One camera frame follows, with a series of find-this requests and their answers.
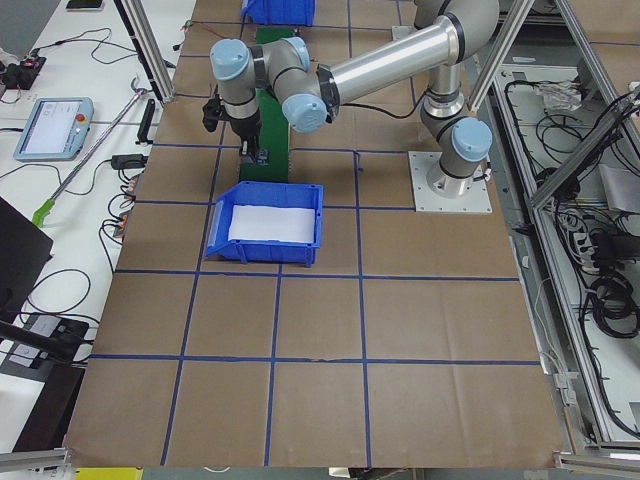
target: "green handle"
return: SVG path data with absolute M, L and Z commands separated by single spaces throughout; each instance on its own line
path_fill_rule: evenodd
M 33 213 L 33 218 L 31 219 L 31 222 L 36 227 L 40 227 L 40 228 L 44 227 L 44 219 L 47 215 L 49 215 L 49 213 L 51 212 L 51 209 L 55 204 L 56 204 L 56 201 L 53 198 L 47 199 L 42 204 L 42 206 Z

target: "green board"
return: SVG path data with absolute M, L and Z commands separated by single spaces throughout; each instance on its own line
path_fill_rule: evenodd
M 261 27 L 258 29 L 256 42 L 260 45 L 275 42 L 281 38 L 293 37 L 291 28 Z M 258 90 L 262 130 L 260 131 L 260 148 L 269 152 L 266 165 L 240 165 L 240 181 L 257 182 L 289 181 L 289 122 L 282 114 L 280 104 L 268 93 Z

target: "power adapter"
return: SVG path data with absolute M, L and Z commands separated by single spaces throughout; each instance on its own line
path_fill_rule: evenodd
M 144 168 L 149 157 L 141 153 L 131 153 L 129 155 L 113 155 L 111 157 L 111 168 L 114 170 L 127 170 L 130 168 Z

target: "white mounting plate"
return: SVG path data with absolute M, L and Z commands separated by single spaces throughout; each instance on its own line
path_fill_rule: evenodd
M 394 25 L 391 27 L 391 37 L 394 40 L 400 40 L 404 37 L 408 37 L 414 32 L 413 27 L 409 27 L 407 25 Z
M 435 193 L 427 185 L 427 172 L 440 159 L 440 152 L 409 152 L 411 183 L 416 212 L 488 215 L 493 212 L 484 180 L 473 182 L 464 197 L 449 199 Z M 478 167 L 474 176 L 482 175 Z

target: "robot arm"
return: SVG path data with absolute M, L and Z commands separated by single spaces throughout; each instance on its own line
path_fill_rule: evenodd
M 308 133 L 333 120 L 341 104 L 433 69 L 422 120 L 445 153 L 453 152 L 449 157 L 455 158 L 444 168 L 445 173 L 453 178 L 473 175 L 477 162 L 488 152 L 491 134 L 487 146 L 486 131 L 474 123 L 475 119 L 460 116 L 464 98 L 459 63 L 491 38 L 498 21 L 498 0 L 414 2 L 418 7 L 417 32 L 337 65 L 321 65 L 313 73 L 309 72 L 306 46 L 299 38 L 254 47 L 240 40 L 221 40 L 211 50 L 220 99 L 208 104 L 210 118 L 229 121 L 242 140 L 241 156 L 255 161 L 260 157 L 256 88 L 272 92 L 291 127 Z M 466 135 L 469 128 L 472 132 Z

